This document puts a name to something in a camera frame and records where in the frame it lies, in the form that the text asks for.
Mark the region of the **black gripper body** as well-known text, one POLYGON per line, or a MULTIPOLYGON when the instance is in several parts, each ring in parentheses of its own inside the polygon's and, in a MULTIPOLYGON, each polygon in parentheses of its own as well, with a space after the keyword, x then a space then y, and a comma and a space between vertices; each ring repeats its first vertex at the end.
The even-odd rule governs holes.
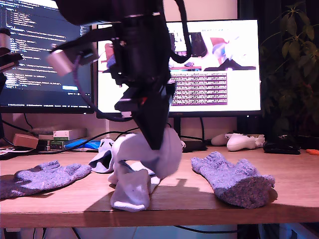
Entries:
POLYGON ((116 64, 111 72, 118 85, 128 86, 115 109, 138 111, 151 97, 160 95, 169 80, 171 46, 166 20, 161 14, 128 17, 115 29, 116 64))
POLYGON ((19 53, 8 53, 0 57, 0 72, 3 73, 19 65, 23 57, 19 53))

